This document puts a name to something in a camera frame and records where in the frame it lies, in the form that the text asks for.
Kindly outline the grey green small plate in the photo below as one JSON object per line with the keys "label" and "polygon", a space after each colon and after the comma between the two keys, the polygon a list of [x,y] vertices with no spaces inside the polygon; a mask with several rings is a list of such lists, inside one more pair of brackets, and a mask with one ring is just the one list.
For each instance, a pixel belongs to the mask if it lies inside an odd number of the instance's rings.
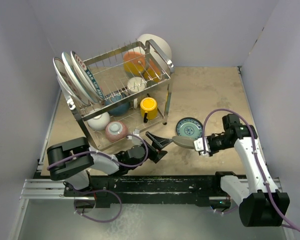
{"label": "grey green small plate", "polygon": [[194,140],[192,138],[189,137],[185,137],[185,136],[173,136],[172,137],[172,142],[182,148],[186,148],[186,149],[191,149],[193,150],[194,147]]}

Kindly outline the blue white porcelain saucer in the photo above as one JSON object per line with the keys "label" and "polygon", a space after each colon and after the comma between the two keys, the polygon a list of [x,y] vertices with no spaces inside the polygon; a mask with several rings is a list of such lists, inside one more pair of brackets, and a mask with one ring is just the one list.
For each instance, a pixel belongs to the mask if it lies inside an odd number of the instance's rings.
{"label": "blue white porcelain saucer", "polygon": [[176,134],[197,140],[202,137],[203,124],[193,117],[180,119],[176,124]]}

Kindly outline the yellow translucent mug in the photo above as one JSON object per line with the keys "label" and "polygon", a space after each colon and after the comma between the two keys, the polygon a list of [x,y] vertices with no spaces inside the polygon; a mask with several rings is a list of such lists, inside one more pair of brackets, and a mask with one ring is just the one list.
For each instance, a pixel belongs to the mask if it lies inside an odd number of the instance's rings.
{"label": "yellow translucent mug", "polygon": [[144,98],[140,103],[140,112],[144,123],[155,119],[158,114],[157,101],[152,97]]}

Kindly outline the black white patterned bowl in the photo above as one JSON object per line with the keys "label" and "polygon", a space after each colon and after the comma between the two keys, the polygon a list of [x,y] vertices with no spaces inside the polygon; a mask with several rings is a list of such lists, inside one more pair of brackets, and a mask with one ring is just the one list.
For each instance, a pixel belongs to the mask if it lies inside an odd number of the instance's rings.
{"label": "black white patterned bowl", "polygon": [[105,136],[110,142],[116,142],[128,135],[127,126],[121,121],[110,122],[105,129]]}

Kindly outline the dark blue ceramic bowl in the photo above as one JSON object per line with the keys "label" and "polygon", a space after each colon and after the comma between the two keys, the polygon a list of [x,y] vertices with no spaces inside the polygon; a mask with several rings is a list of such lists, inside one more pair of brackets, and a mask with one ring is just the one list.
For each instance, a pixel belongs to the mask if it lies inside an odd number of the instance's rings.
{"label": "dark blue ceramic bowl", "polygon": [[[126,97],[127,95],[123,92],[117,92],[117,91],[112,92],[106,95],[105,105],[108,106],[113,103],[119,102]],[[129,109],[130,109],[130,102],[126,102],[126,103],[121,103],[117,107],[109,110],[108,113],[112,116],[117,117],[117,116],[124,115],[125,113],[128,112]]]}

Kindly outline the plain white bowl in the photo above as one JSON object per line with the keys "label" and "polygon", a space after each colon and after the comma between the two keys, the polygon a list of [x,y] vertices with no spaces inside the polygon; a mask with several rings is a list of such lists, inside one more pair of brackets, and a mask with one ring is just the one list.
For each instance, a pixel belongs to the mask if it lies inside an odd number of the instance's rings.
{"label": "plain white bowl", "polygon": [[105,112],[101,115],[98,115],[87,121],[87,124],[94,131],[105,130],[106,126],[110,123],[110,115],[108,112]]}

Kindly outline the white plate with red characters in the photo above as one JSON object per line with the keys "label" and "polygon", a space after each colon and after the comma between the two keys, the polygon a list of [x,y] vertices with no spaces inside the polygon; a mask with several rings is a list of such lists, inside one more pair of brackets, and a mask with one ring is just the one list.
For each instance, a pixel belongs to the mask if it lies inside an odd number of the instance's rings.
{"label": "white plate with red characters", "polygon": [[59,83],[62,85],[62,87],[81,104],[89,106],[90,102],[88,98],[82,95],[77,87],[73,84],[71,78],[66,72],[63,61],[60,58],[54,57],[53,65],[59,79]]}

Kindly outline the white watermelon pattern plate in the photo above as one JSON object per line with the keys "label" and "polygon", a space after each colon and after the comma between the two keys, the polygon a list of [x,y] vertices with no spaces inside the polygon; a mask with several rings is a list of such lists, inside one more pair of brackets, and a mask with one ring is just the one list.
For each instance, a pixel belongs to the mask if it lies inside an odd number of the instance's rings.
{"label": "white watermelon pattern plate", "polygon": [[80,79],[80,77],[76,73],[70,55],[64,51],[61,54],[61,58],[64,62],[66,72],[68,73],[72,83],[77,88],[77,92],[80,93],[81,96],[84,96],[89,101],[89,103],[87,103],[86,105],[89,106],[90,104],[98,103],[98,98],[94,95],[92,91],[90,91],[84,85],[84,82]]}

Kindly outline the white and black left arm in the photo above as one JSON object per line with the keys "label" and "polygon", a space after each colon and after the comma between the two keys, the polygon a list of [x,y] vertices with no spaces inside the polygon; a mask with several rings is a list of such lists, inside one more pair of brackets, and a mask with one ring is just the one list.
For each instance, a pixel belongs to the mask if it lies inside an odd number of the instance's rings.
{"label": "white and black left arm", "polygon": [[166,154],[166,146],[172,143],[169,138],[161,138],[146,132],[151,143],[144,140],[135,130],[126,138],[133,143],[132,148],[118,153],[105,153],[92,147],[86,137],[50,146],[47,149],[50,179],[65,180],[81,195],[91,194],[93,184],[88,169],[101,171],[110,176],[123,176],[151,160],[159,162]]}

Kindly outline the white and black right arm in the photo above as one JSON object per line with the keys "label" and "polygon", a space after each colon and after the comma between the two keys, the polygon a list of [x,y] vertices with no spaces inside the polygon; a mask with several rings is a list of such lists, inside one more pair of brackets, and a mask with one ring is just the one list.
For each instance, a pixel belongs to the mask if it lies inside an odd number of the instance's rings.
{"label": "white and black right arm", "polygon": [[248,189],[243,189],[235,175],[224,175],[212,183],[213,192],[218,196],[230,195],[239,207],[244,226],[281,226],[290,198],[287,193],[279,191],[269,174],[254,127],[232,110],[228,110],[222,121],[223,133],[203,137],[203,152],[212,156],[234,148],[245,168]]}

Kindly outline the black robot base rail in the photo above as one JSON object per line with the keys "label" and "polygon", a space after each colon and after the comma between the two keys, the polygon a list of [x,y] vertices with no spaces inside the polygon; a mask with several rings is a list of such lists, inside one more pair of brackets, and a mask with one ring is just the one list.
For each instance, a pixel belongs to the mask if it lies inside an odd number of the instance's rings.
{"label": "black robot base rail", "polygon": [[178,204],[227,209],[233,203],[221,190],[220,180],[224,172],[215,175],[124,175],[91,176],[90,186],[74,190],[65,184],[64,195],[78,199],[96,198],[97,208],[111,204]]}

